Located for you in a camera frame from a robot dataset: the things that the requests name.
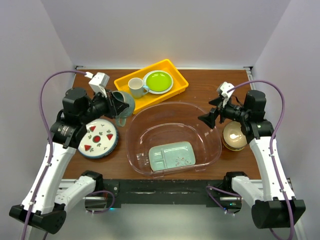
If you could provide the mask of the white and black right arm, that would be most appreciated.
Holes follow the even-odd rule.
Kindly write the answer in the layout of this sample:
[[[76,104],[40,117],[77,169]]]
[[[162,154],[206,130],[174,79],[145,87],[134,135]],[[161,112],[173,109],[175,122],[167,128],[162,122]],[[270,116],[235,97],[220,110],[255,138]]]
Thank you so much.
[[[274,128],[265,119],[266,95],[258,90],[246,93],[244,104],[232,103],[231,91],[219,90],[219,97],[211,100],[214,107],[199,120],[210,128],[229,119],[240,123],[258,165],[262,180],[259,190],[243,172],[227,172],[223,192],[230,197],[238,194],[251,208],[254,225],[258,229],[289,228],[306,210],[305,202],[297,199],[281,167],[277,143],[272,139]]]

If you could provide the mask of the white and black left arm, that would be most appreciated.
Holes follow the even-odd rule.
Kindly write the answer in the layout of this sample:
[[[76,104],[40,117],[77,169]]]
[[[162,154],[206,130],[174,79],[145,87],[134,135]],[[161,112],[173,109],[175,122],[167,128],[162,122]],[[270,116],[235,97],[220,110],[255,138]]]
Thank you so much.
[[[93,98],[84,88],[69,89],[62,99],[62,110],[48,128],[48,144],[36,179],[21,204],[14,205],[9,216],[46,234],[56,234],[67,212],[87,195],[105,192],[103,176],[86,170],[62,194],[57,194],[65,170],[87,133],[87,124],[105,116],[127,118],[135,110],[132,96],[122,91],[97,92]]]

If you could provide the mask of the mint divided rectangular plate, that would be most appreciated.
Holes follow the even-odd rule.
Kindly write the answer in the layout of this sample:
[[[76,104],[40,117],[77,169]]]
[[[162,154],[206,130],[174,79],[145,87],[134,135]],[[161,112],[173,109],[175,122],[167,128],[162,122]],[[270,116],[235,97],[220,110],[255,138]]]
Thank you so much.
[[[188,141],[154,146],[148,152],[148,159],[153,171],[164,171],[196,164],[193,147]]]

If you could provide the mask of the teal glazed ceramic mug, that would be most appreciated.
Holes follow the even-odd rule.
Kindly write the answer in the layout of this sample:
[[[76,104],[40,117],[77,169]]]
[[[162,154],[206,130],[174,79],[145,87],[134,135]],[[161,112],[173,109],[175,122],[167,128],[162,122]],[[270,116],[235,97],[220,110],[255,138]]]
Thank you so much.
[[[124,127],[127,121],[127,118],[130,117],[135,110],[135,99],[125,91],[115,90],[112,92],[115,98],[119,101],[122,101],[128,104],[128,107],[120,113],[119,116],[115,118],[115,123],[118,127]]]

